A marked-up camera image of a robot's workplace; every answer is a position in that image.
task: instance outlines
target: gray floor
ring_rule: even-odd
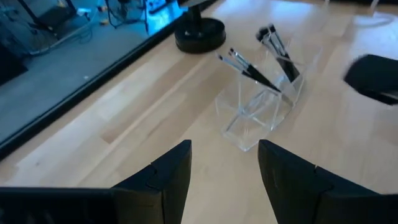
[[[174,4],[150,16],[150,34],[146,33],[142,23],[118,29],[94,23],[89,42],[68,42],[48,54],[33,58],[27,65],[28,72],[0,86],[0,142],[181,14],[182,11]]]

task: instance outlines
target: wooden table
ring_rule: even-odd
[[[287,34],[312,27],[311,41],[323,47],[318,73],[268,139],[372,190],[398,192],[398,108],[357,94],[341,79],[364,53],[398,57],[397,18],[387,12],[360,16],[365,8],[331,5],[317,28],[319,8],[314,2],[225,0],[204,15],[226,24],[219,52],[258,49],[254,33],[269,22]],[[240,151],[215,125],[214,99],[232,71],[214,53],[183,54],[174,41],[163,41],[2,161],[1,183],[110,187],[192,139],[183,223],[275,223],[257,149]]]

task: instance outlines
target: acrylic stand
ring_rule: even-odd
[[[243,151],[248,151],[280,124],[297,104],[307,73],[316,64],[320,47],[291,40],[286,45],[290,59],[262,51],[246,52],[251,62],[280,92],[236,74],[216,97],[221,132]],[[290,82],[278,61],[293,63],[300,75]]]

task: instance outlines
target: black plastic piece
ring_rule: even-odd
[[[180,224],[191,159],[185,140],[111,189],[1,187],[0,222]]]
[[[225,25],[212,18],[201,18],[198,5],[189,8],[185,21],[174,32],[175,43],[182,52],[201,54],[217,49],[225,42]]]
[[[279,224],[398,223],[398,195],[380,195],[266,140],[262,181]]]
[[[387,105],[398,104],[398,60],[365,55],[350,66],[344,81],[364,96]]]

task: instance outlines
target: black puck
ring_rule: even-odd
[[[179,24],[174,32],[175,43],[182,52],[201,54],[217,49],[225,42],[224,24],[212,18],[202,18],[200,31],[188,24]]]

